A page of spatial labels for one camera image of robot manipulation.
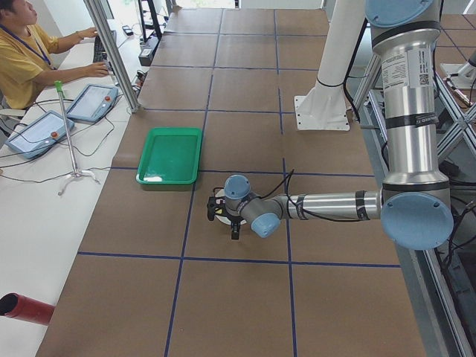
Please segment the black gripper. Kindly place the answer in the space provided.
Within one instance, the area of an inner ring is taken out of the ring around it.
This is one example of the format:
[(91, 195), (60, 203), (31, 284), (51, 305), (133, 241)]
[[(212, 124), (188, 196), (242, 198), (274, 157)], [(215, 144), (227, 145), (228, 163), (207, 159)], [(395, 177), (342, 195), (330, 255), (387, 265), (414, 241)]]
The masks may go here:
[(238, 240), (242, 217), (228, 214), (227, 218), (230, 220), (231, 239)]

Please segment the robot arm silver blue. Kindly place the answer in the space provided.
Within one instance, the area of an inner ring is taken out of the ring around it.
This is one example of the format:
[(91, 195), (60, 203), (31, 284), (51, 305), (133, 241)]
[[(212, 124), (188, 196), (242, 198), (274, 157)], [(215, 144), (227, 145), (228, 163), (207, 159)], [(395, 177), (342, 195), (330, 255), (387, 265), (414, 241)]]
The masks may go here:
[(251, 190), (245, 176), (230, 176), (208, 216), (224, 216), (233, 239), (247, 222), (268, 237), (283, 219), (359, 222), (379, 219), (398, 245), (428, 250), (453, 230), (448, 178), (438, 166), (431, 49), (440, 35), (438, 1), (337, 1), (315, 86), (295, 98), (301, 130), (347, 129), (345, 80), (358, 42), (371, 30), (382, 71), (389, 170), (379, 191), (282, 194)]

